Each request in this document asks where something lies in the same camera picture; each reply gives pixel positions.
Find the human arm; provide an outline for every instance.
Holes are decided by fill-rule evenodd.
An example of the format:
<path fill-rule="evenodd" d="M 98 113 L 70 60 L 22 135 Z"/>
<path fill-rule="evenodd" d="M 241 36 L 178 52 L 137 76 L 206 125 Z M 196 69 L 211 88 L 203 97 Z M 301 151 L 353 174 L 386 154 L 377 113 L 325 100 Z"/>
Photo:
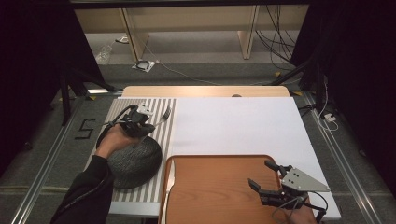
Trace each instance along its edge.
<path fill-rule="evenodd" d="M 74 179 L 51 223 L 105 223 L 114 181 L 107 158 L 138 142 L 138 138 L 126 135 L 119 124 L 109 129 L 87 169 Z"/>

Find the human hand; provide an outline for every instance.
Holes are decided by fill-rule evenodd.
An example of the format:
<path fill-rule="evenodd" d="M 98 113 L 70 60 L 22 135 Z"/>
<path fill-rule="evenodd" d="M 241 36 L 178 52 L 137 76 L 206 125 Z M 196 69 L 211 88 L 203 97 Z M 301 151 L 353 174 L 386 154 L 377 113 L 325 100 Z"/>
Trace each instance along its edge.
<path fill-rule="evenodd" d="M 95 155 L 107 159 L 117 150 L 128 147 L 129 145 L 139 143 L 140 139 L 137 137 L 130 137 L 122 129 L 119 124 L 114 125 L 108 130 L 105 137 L 100 142 L 99 147 L 96 149 Z"/>

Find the robotic arm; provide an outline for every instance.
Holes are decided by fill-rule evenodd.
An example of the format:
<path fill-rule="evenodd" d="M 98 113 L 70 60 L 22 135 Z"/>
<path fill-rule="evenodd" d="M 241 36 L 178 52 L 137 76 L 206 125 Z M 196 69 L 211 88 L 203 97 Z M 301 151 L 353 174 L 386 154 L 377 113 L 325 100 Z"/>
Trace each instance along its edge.
<path fill-rule="evenodd" d="M 289 166 L 277 165 L 272 161 L 265 161 L 265 165 L 274 170 L 280 172 L 282 179 L 282 188 L 276 190 L 262 189 L 252 179 L 248 179 L 250 187 L 259 193 L 262 205 L 269 205 L 274 207 L 281 207 L 285 209 L 299 209 L 303 205 L 318 210 L 316 217 L 317 223 L 321 221 L 324 215 L 326 215 L 326 209 L 314 206 L 306 202 L 308 198 L 308 192 L 328 192 L 330 188 L 318 182 L 313 177 L 307 175 L 303 171 Z"/>

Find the floor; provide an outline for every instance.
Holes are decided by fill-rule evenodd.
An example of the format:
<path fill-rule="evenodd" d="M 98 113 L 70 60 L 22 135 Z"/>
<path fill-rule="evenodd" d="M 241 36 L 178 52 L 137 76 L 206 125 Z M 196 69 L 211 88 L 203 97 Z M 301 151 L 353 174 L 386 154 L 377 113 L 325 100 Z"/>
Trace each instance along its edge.
<path fill-rule="evenodd" d="M 292 39 L 296 39 L 298 32 L 290 32 Z M 118 80 L 121 73 L 115 72 L 119 66 L 130 67 L 134 64 L 131 51 L 128 45 L 114 42 L 116 38 L 124 34 L 87 35 L 93 55 L 97 55 L 101 48 L 110 45 L 112 51 L 108 65 L 102 65 L 101 69 L 106 73 L 106 80 Z M 164 64 L 250 64 L 266 63 L 273 66 L 271 72 L 267 72 L 268 77 L 275 77 L 276 72 L 284 74 L 292 66 L 286 64 L 279 57 L 271 54 L 255 35 L 253 49 L 249 60 L 242 59 L 237 35 L 235 32 L 200 32 L 200 33 L 158 33 L 150 34 L 148 50 L 145 51 L 142 59 L 149 61 L 161 61 Z M 296 76 L 289 80 L 287 87 L 290 90 L 298 90 L 298 80 Z M 190 85 L 205 85 L 204 79 L 192 78 Z M 76 115 L 77 120 L 86 118 L 103 119 L 106 115 L 104 109 L 109 107 L 112 99 L 117 96 L 98 96 L 95 99 L 75 99 L 74 109 L 81 109 L 84 114 Z M 310 105 L 314 103 L 314 97 L 309 92 L 303 92 L 302 96 L 293 96 L 297 106 Z M 28 211 L 28 216 L 24 217 L 21 223 L 45 223 L 49 220 L 50 214 L 64 196 L 68 184 L 74 177 L 72 171 L 78 171 L 86 163 L 89 150 L 82 148 L 92 148 L 92 141 L 78 142 L 76 147 L 76 136 L 79 124 L 70 126 L 70 130 L 60 127 L 62 120 L 62 102 L 57 95 L 53 101 L 53 112 L 48 113 L 43 118 L 42 124 L 37 128 L 35 136 L 32 137 L 34 147 L 31 151 L 23 151 L 9 166 L 7 172 L 0 179 L 0 223 L 12 222 L 12 218 L 17 215 L 25 195 L 29 194 L 29 187 L 36 182 L 36 176 L 41 172 L 42 161 L 50 154 L 54 147 L 62 146 L 63 150 L 55 154 L 57 162 L 51 164 L 52 170 L 45 176 L 43 187 L 36 194 L 36 201 L 33 209 Z M 329 105 L 329 110 L 336 113 L 336 108 Z M 318 126 L 318 119 L 314 112 L 303 115 L 302 119 L 308 136 L 317 153 L 322 170 L 332 187 L 332 194 L 342 214 L 341 220 L 328 221 L 328 223 L 396 223 L 396 200 L 390 194 L 375 168 L 369 160 L 360 154 L 359 144 L 354 140 L 353 132 L 348 128 L 347 122 L 342 115 L 336 114 L 338 120 L 338 130 L 328 132 Z M 100 125 L 98 123 L 89 124 L 91 127 Z M 61 132 L 69 133 L 64 139 L 59 135 Z M 136 217 L 115 217 L 110 216 L 107 223 L 140 223 L 140 218 Z"/>

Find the black cable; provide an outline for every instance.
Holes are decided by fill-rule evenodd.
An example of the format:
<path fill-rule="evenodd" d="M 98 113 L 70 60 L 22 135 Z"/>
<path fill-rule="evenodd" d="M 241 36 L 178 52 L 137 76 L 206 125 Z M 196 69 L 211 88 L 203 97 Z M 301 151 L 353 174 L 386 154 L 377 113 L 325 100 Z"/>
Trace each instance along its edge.
<path fill-rule="evenodd" d="M 326 209 L 324 209 L 324 208 L 322 208 L 322 207 L 317 207 L 317 206 L 315 206 L 315 205 L 313 205 L 313 204 L 311 204 L 311 203 L 303 203 L 303 205 L 304 205 L 304 206 L 307 206 L 307 207 L 310 207 L 310 208 L 312 208 L 312 209 L 318 210 L 318 211 L 320 211 L 320 210 L 326 210 Z"/>
<path fill-rule="evenodd" d="M 100 135 L 96 141 L 96 147 L 99 147 L 100 143 L 105 138 L 108 131 L 117 124 L 117 121 L 119 120 L 119 118 L 129 109 L 131 109 L 131 110 L 136 109 L 136 105 L 128 105 L 123 110 L 121 110 L 121 112 L 112 121 L 109 121 L 107 123 L 107 126 L 100 133 Z"/>
<path fill-rule="evenodd" d="M 303 116 L 305 116 L 309 111 L 311 111 L 311 109 L 305 110 L 305 112 L 301 115 L 301 118 L 302 118 Z"/>
<path fill-rule="evenodd" d="M 273 61 L 273 55 L 272 55 L 272 53 L 275 53 L 275 52 L 276 52 L 276 51 L 274 50 L 274 48 L 273 48 L 274 43 L 279 43 L 279 51 L 280 51 L 280 49 L 282 48 L 283 51 L 284 51 L 284 53 L 285 53 L 285 56 L 286 56 L 286 57 L 284 57 L 284 56 L 280 55 L 280 53 L 276 52 L 276 55 L 277 55 L 278 57 L 280 57 L 281 59 L 285 60 L 286 62 L 289 62 L 289 61 L 290 61 L 290 58 L 289 58 L 288 53 L 289 53 L 290 56 L 291 56 L 291 52 L 289 51 L 288 45 L 287 45 L 286 42 L 284 41 L 282 35 L 280 34 L 280 30 L 279 30 L 279 27 L 280 27 L 280 25 L 279 25 L 279 21 L 280 21 L 280 6 L 276 6 L 276 12 L 275 12 L 276 17 L 275 17 L 275 16 L 274 16 L 274 17 L 272 16 L 272 14 L 271 14 L 271 12 L 270 12 L 268 6 L 266 6 L 266 9 L 267 9 L 268 15 L 270 16 L 271 22 L 272 22 L 272 24 L 274 25 L 274 28 L 275 28 L 274 37 L 273 37 L 272 40 L 270 40 L 270 41 L 271 41 L 271 46 L 270 46 L 270 47 L 267 47 L 269 50 L 271 50 L 271 53 L 270 53 L 271 63 L 272 63 L 275 67 L 277 67 L 277 68 L 279 68 L 279 69 L 282 69 L 282 70 L 291 70 L 291 69 L 287 69 L 287 68 L 281 68 L 281 67 L 275 65 L 275 63 L 274 63 L 274 61 Z M 276 35 L 279 35 L 279 42 L 276 41 Z"/>
<path fill-rule="evenodd" d="M 290 200 L 290 201 L 288 201 L 288 202 L 285 202 L 285 203 L 281 204 L 279 207 L 277 207 L 277 208 L 274 210 L 274 212 L 271 214 L 271 217 L 272 217 L 272 219 L 273 219 L 276 223 L 280 223 L 280 224 L 285 223 L 285 221 L 278 220 L 278 219 L 275 217 L 275 213 L 276 213 L 277 211 L 279 211 L 280 209 L 282 209 L 284 206 L 288 205 L 289 203 L 294 203 L 294 206 L 293 206 L 293 209 L 291 210 L 290 215 L 288 216 L 288 219 L 290 219 L 292 213 L 294 212 L 294 209 L 296 208 L 296 206 L 297 206 L 297 204 L 298 204 L 298 198 L 294 198 L 294 199 L 292 199 L 292 200 Z"/>
<path fill-rule="evenodd" d="M 289 39 L 291 40 L 291 42 L 293 42 L 293 44 L 295 45 L 296 42 L 291 38 L 291 36 L 289 35 L 288 31 L 285 30 L 286 35 L 289 37 Z"/>
<path fill-rule="evenodd" d="M 310 193 L 314 193 L 314 194 L 318 195 L 318 196 L 323 200 L 323 202 L 326 203 L 326 208 L 325 208 L 325 210 L 327 211 L 327 209 L 329 208 L 329 204 L 327 203 L 326 199 L 325 199 L 323 196 L 321 196 L 319 193 L 317 193 L 317 192 L 310 191 Z"/>
<path fill-rule="evenodd" d="M 305 105 L 305 106 L 302 106 L 302 107 L 298 107 L 298 109 L 299 110 L 301 110 L 301 109 L 315 109 L 315 104 L 312 104 L 312 105 Z"/>
<path fill-rule="evenodd" d="M 283 60 L 287 60 L 287 58 L 285 58 L 285 57 L 283 57 L 280 53 L 278 53 L 276 50 L 274 50 L 274 49 L 271 49 L 271 47 L 265 42 L 265 40 L 263 40 L 262 39 L 262 37 L 260 36 L 260 34 L 259 34 L 259 32 L 258 31 L 256 31 L 256 34 L 259 36 L 259 39 L 260 39 L 260 41 L 264 44 L 264 46 L 266 47 L 266 48 L 268 48 L 271 52 L 273 52 L 276 56 L 278 56 L 279 58 L 282 58 Z"/>
<path fill-rule="evenodd" d="M 281 11 L 280 8 L 281 8 L 281 5 L 276 6 L 276 15 L 277 15 L 277 18 L 276 18 L 276 28 L 277 28 L 277 33 L 278 33 L 278 35 L 279 35 L 279 40 L 280 40 L 280 42 L 282 42 L 282 49 L 283 49 L 283 52 L 285 52 L 285 55 L 288 55 L 288 54 L 286 53 L 286 51 L 285 51 L 285 48 L 286 48 L 286 50 L 288 51 L 288 53 L 290 54 L 290 57 L 291 57 L 291 52 L 290 52 L 288 46 L 285 45 L 286 42 L 285 42 L 285 40 L 283 39 L 282 35 L 280 34 L 280 11 Z"/>
<path fill-rule="evenodd" d="M 273 40 L 271 40 L 270 38 L 266 37 L 266 36 L 262 33 L 262 31 L 259 31 L 259 32 L 260 32 L 260 34 L 262 35 L 262 37 L 264 37 L 266 40 L 268 40 L 268 41 L 273 41 Z M 276 43 L 276 44 L 283 44 L 283 43 L 280 43 L 280 42 L 278 42 L 278 41 L 274 41 L 274 43 Z M 286 43 L 285 43 L 284 45 L 294 48 L 294 45 L 290 45 L 290 44 L 286 44 Z"/>

